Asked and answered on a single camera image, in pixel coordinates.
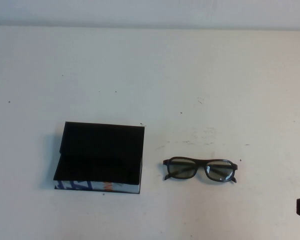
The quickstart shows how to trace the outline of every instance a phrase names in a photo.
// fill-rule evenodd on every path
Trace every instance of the tinted lens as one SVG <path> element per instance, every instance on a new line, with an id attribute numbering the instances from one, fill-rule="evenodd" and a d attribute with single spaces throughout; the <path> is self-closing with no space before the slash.
<path id="1" fill-rule="evenodd" d="M 191 178 L 196 169 L 196 163 L 187 159 L 173 159 L 169 163 L 169 172 L 173 178 Z"/>
<path id="2" fill-rule="evenodd" d="M 213 161 L 206 165 L 209 177 L 217 181 L 228 181 L 233 175 L 231 163 L 225 161 Z"/>

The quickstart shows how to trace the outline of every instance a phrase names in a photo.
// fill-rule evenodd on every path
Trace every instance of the black eyeglasses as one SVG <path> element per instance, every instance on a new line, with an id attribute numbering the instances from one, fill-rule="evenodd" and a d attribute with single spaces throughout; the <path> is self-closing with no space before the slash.
<path id="1" fill-rule="evenodd" d="M 166 165 L 168 175 L 164 180 L 169 178 L 190 179 L 193 178 L 199 167 L 204 167 L 206 176 L 217 182 L 237 182 L 235 179 L 235 171 L 238 165 L 225 159 L 199 160 L 188 157 L 175 156 L 163 161 Z"/>

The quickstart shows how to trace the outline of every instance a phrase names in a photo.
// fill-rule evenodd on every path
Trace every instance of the black lid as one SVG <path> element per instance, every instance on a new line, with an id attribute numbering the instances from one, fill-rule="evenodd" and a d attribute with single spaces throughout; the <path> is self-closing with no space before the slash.
<path id="1" fill-rule="evenodd" d="M 54 180 L 138 185 L 145 128 L 66 122 Z"/>

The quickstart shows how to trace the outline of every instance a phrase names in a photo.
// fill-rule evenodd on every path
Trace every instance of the black box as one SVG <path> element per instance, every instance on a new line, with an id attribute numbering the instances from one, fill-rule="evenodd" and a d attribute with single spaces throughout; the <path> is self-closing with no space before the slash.
<path id="1" fill-rule="evenodd" d="M 55 189 L 140 193 L 145 128 L 66 122 Z"/>

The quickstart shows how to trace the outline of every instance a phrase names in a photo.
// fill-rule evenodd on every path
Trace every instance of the white surface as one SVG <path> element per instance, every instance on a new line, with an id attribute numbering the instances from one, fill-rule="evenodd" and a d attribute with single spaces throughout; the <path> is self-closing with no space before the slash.
<path id="1" fill-rule="evenodd" d="M 146 125 L 141 194 L 54 190 L 65 121 Z M 300 32 L 0 27 L 0 240 L 300 240 L 297 198 Z"/>
<path id="2" fill-rule="evenodd" d="M 300 30 L 300 0 L 0 0 L 0 24 Z"/>

